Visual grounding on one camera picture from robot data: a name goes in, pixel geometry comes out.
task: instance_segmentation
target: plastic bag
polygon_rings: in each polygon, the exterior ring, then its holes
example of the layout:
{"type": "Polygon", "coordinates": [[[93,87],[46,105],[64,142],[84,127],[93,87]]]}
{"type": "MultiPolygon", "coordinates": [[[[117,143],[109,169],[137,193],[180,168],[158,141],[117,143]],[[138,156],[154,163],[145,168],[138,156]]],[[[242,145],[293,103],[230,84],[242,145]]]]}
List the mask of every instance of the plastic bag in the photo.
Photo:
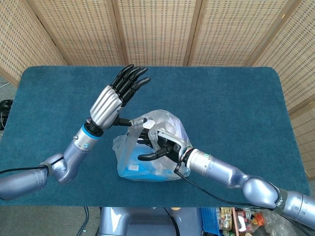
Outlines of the plastic bag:
{"type": "Polygon", "coordinates": [[[270,210],[263,210],[264,226],[271,236],[296,236],[296,233],[289,221],[270,210]]]}
{"type": "MultiPolygon", "coordinates": [[[[139,161],[138,155],[149,154],[160,149],[157,130],[164,130],[187,141],[191,146],[187,133],[181,121],[168,111],[155,110],[132,121],[125,135],[118,136],[113,141],[113,150],[117,158],[117,172],[120,177],[138,181],[169,181],[180,177],[173,173],[176,163],[163,156],[154,161],[139,161]],[[153,149],[137,143],[143,128],[149,129],[149,139],[153,149]]],[[[189,176],[190,170],[182,165],[180,173],[189,176]]]]}

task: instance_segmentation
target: wicker panel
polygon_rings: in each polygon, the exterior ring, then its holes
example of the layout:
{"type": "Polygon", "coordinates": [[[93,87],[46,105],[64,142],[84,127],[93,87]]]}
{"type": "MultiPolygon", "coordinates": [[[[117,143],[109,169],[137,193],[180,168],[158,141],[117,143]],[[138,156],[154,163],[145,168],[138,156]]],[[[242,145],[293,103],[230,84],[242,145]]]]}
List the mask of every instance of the wicker panel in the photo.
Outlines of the wicker panel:
{"type": "Polygon", "coordinates": [[[183,65],[195,0],[119,0],[128,60],[183,65]]]}
{"type": "Polygon", "coordinates": [[[291,121],[304,168],[315,171],[315,107],[291,121]]]}
{"type": "Polygon", "coordinates": [[[33,65],[66,64],[20,0],[0,0],[0,70],[18,84],[22,72],[33,65]]]}
{"type": "Polygon", "coordinates": [[[190,65],[244,65],[286,2],[209,0],[190,65]]]}
{"type": "Polygon", "coordinates": [[[29,0],[69,64],[121,64],[105,0],[29,0]]]}
{"type": "Polygon", "coordinates": [[[303,0],[255,65],[279,74],[288,110],[315,94],[315,1],[303,0]]]}

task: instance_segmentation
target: silver robotic hand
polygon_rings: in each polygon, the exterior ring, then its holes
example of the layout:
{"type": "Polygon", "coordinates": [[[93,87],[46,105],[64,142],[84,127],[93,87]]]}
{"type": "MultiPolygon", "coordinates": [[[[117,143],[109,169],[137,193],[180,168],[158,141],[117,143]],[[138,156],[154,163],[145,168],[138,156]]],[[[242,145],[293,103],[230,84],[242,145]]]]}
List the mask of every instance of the silver robotic hand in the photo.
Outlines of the silver robotic hand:
{"type": "MultiPolygon", "coordinates": [[[[138,142],[152,146],[148,130],[144,129],[138,142]]],[[[315,229],[315,199],[295,191],[279,189],[258,176],[243,173],[237,167],[225,163],[196,148],[190,147],[184,140],[163,130],[158,131],[158,144],[161,149],[155,153],[138,156],[141,161],[156,160],[162,156],[177,163],[174,170],[178,173],[183,163],[190,170],[210,178],[227,188],[240,188],[245,198],[253,205],[272,209],[285,214],[312,229],[315,229]]]]}
{"type": "Polygon", "coordinates": [[[129,119],[119,118],[119,112],[135,92],[150,81],[150,78],[137,81],[146,71],[147,68],[134,67],[133,64],[120,71],[114,82],[101,92],[90,110],[91,117],[73,136],[64,153],[49,157],[34,170],[0,178],[0,199],[12,200],[42,189],[49,175],[61,184],[72,181],[81,162],[103,135],[103,130],[112,125],[132,125],[129,119]]]}

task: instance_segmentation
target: robotic hand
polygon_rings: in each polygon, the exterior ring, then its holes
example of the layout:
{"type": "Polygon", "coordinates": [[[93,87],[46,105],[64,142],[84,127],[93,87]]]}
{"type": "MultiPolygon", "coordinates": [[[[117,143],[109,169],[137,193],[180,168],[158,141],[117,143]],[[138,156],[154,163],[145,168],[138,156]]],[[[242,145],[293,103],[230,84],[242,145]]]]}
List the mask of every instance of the robotic hand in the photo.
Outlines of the robotic hand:
{"type": "Polygon", "coordinates": [[[114,82],[105,87],[90,110],[79,132],[64,151],[42,162],[37,169],[0,178],[0,199],[12,200],[45,187],[48,175],[53,175],[61,184],[72,181],[81,162],[103,135],[103,130],[112,125],[131,126],[129,119],[119,118],[119,112],[136,91],[151,78],[137,79],[147,68],[133,64],[119,72],[114,82]]]}
{"type": "MultiPolygon", "coordinates": [[[[155,153],[140,155],[141,161],[156,160],[162,156],[177,163],[174,173],[178,172],[182,163],[185,166],[210,178],[227,188],[240,188],[245,198],[253,205],[272,209],[284,214],[308,227],[315,229],[315,199],[295,191],[279,189],[258,176],[250,176],[237,167],[229,165],[196,148],[190,147],[184,140],[164,130],[158,130],[158,145],[155,153]]],[[[138,142],[152,146],[148,137],[148,129],[143,129],[138,142]]]]}

